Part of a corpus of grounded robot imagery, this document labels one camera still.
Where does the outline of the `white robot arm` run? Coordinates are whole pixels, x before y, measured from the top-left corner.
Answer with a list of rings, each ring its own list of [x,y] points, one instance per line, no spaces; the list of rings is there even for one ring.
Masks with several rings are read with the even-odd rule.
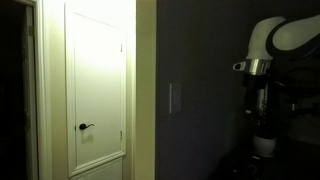
[[[319,15],[276,16],[254,26],[246,58],[233,69],[244,74],[244,114],[253,122],[255,136],[274,139],[282,131],[281,94],[292,105],[319,94],[319,50]]]

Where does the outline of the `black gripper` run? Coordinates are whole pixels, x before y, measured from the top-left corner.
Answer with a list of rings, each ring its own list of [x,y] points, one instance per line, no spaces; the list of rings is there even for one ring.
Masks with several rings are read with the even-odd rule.
[[[253,125],[255,136],[276,138],[276,127],[268,103],[269,77],[267,75],[244,74],[242,85],[246,88],[244,114]]]

